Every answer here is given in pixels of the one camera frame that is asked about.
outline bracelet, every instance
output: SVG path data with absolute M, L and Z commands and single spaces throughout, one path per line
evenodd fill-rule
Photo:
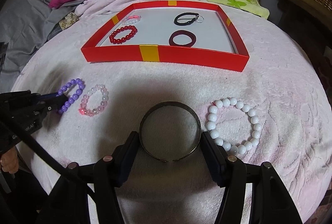
M 139 15 L 134 15 L 134 16 L 129 16 L 123 20 L 123 25 L 130 25 L 134 23 L 138 23 L 141 20 L 141 16 Z
M 215 129 L 215 121 L 217 120 L 217 111 L 221 107 L 229 107 L 235 106 L 238 109 L 242 109 L 243 112 L 248 113 L 250 118 L 250 122 L 254 125 L 254 131 L 251 134 L 252 139 L 250 141 L 246 141 L 243 145 L 239 146 L 231 146 L 229 142 L 224 142 L 222 138 L 220 138 L 219 132 Z M 229 151 L 228 154 L 237 155 L 244 154 L 246 151 L 251 150 L 251 148 L 256 147 L 258 145 L 258 139 L 261 136 L 262 125 L 258 122 L 258 117 L 256 116 L 256 110 L 251 109 L 248 104 L 244 104 L 241 100 L 237 100 L 235 97 L 231 97 L 230 99 L 225 98 L 222 101 L 216 100 L 212 106 L 209 108 L 210 114 L 207 119 L 209 120 L 206 123 L 207 130 L 210 131 L 210 136 L 212 139 L 215 139 L 215 144 L 222 146 L 225 151 Z
M 131 30 L 131 32 L 121 39 L 114 38 L 118 33 L 123 32 L 124 30 Z M 113 33 L 109 36 L 110 42 L 113 44 L 125 43 L 127 40 L 131 39 L 136 33 L 137 33 L 137 28 L 135 26 L 126 25 L 125 27 L 121 27 L 121 28 L 118 28 L 115 31 L 113 31 Z
M 174 42 L 174 38 L 177 36 L 177 35 L 181 35 L 181 34 L 184 34 L 184 35 L 187 35 L 189 38 L 191 38 L 191 42 L 188 43 L 188 44 L 185 44 L 185 45 L 180 45 L 180 44 L 176 44 Z M 168 43 L 170 44 L 170 46 L 180 46 L 180 47 L 192 47 L 196 42 L 196 36 L 189 32 L 189 31 L 186 31 L 186 30 L 178 30 L 178 31 L 175 31 L 169 38 L 169 41 Z
M 100 102 L 100 106 L 98 106 L 96 109 L 89 110 L 86 108 L 86 105 L 88 103 L 89 97 L 92 96 L 92 94 L 96 93 L 98 90 L 102 93 L 102 101 Z M 97 115 L 98 113 L 101 113 L 108 101 L 108 92 L 105 88 L 105 85 L 103 84 L 96 84 L 95 87 L 92 87 L 91 90 L 89 90 L 86 95 L 83 96 L 83 99 L 81 100 L 80 108 L 78 109 L 79 113 L 82 115 L 87 115 L 89 117 L 93 117 Z
M 76 90 L 76 94 L 73 94 L 72 97 L 70 97 L 64 105 L 61 107 L 60 110 L 58 110 L 58 113 L 62 114 L 68 110 L 68 108 L 75 102 L 75 100 L 79 99 L 79 96 L 83 93 L 83 89 L 85 88 L 85 84 L 80 78 L 77 78 L 76 80 L 72 79 L 70 82 L 66 83 L 64 86 L 61 87 L 61 89 L 58 90 L 58 94 L 56 96 L 61 96 L 64 92 L 67 91 L 67 89 L 70 89 L 75 84 L 78 84 L 78 89 Z
M 185 109 L 186 111 L 188 111 L 196 120 L 197 126 L 198 126 L 198 140 L 197 143 L 195 143 L 194 148 L 188 153 L 186 154 L 184 157 L 181 157 L 179 159 L 173 159 L 173 161 L 178 161 L 181 159 L 186 158 L 187 156 L 189 156 L 198 146 L 198 144 L 200 143 L 200 135 L 201 135 L 201 125 L 200 125 L 200 120 L 197 116 L 197 114 L 194 112 L 194 110 L 192 108 L 190 108 L 189 106 L 187 106 L 186 104 L 177 102 L 177 101 L 165 101 L 165 102 L 161 102 L 158 103 L 157 105 L 153 106 L 151 109 L 149 109 L 146 114 L 143 116 L 141 123 L 139 124 L 139 141 L 141 142 L 141 146 L 143 147 L 144 151 L 147 152 L 150 156 L 152 156 L 154 159 L 157 159 L 159 161 L 162 162 L 168 162 L 167 160 L 163 160 L 163 159 L 159 159 L 157 157 L 155 157 L 154 155 L 152 155 L 144 146 L 143 144 L 143 139 L 142 139 L 142 129 L 143 129 L 143 125 L 145 120 L 147 119 L 147 117 L 154 112 L 155 110 L 158 110 L 162 107 L 166 107 L 166 106 L 175 106 L 175 107 L 179 107 L 182 109 Z
M 180 17 L 182 17 L 182 16 L 186 16 L 186 15 L 194 15 L 195 18 L 192 18 L 190 21 L 187 21 L 187 22 L 185 22 L 185 23 L 179 23 L 179 22 L 178 22 L 178 19 L 179 19 Z M 198 17 L 202 17 L 203 20 L 204 20 L 204 17 L 201 16 L 201 15 L 199 15 L 198 13 L 185 12 L 185 13 L 179 14 L 178 16 L 175 17 L 175 19 L 174 19 L 174 24 L 176 24 L 176 25 L 180 25 L 180 26 L 190 25 L 190 24 L 192 24 L 193 22 L 198 22 L 198 23 L 201 24 L 202 22 L 199 22 L 199 21 L 198 21 Z

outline human hand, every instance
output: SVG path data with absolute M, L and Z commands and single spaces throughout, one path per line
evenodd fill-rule
M 19 160 L 15 147 L 4 153 L 0 158 L 0 168 L 3 171 L 14 174 L 19 170 Z

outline yellow tape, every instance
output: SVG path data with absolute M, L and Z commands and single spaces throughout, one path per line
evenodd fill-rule
M 139 49 L 141 51 L 143 61 L 160 62 L 158 45 L 140 45 Z
M 176 6 L 176 0 L 168 0 L 169 6 Z
M 226 20 L 226 24 L 227 24 L 227 26 L 229 26 L 229 25 L 230 25 L 230 23 L 231 23 L 230 19 L 229 19 L 229 18 L 227 18 L 227 20 Z
M 112 21 L 113 21 L 114 25 L 116 25 L 119 22 L 119 19 L 115 15 L 114 17 L 112 17 Z

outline pink beaded bracelet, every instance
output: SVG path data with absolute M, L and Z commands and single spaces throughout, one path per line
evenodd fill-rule
M 98 106 L 96 109 L 93 109 L 93 110 L 87 109 L 86 106 L 87 106 L 89 97 L 92 96 L 92 94 L 94 94 L 98 90 L 100 90 L 102 93 L 102 101 L 100 102 L 100 106 Z M 95 87 L 92 87 L 91 90 L 89 90 L 86 95 L 83 96 L 83 99 L 81 100 L 80 108 L 78 109 L 78 111 L 82 115 L 87 115 L 89 117 L 93 117 L 94 115 L 101 113 L 105 109 L 105 107 L 107 105 L 107 101 L 108 101 L 108 91 L 106 90 L 105 85 L 97 84 Z

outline purple beaded bracelet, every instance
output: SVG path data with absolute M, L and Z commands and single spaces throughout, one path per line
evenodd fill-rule
M 58 94 L 57 95 L 62 95 L 63 92 L 66 92 L 67 89 L 70 89 L 72 86 L 78 84 L 78 89 L 76 90 L 76 94 L 73 94 L 72 97 L 70 97 L 68 99 L 68 101 L 66 101 L 64 103 L 64 105 L 61 107 L 61 109 L 58 111 L 58 113 L 62 114 L 64 112 L 66 112 L 68 110 L 68 108 L 70 107 L 70 105 L 72 105 L 75 100 L 79 99 L 79 96 L 82 95 L 83 93 L 83 89 L 85 88 L 85 84 L 83 83 L 83 81 L 80 78 L 77 78 L 76 80 L 72 79 L 70 82 L 66 83 L 66 85 L 62 86 L 61 89 L 59 89 Z

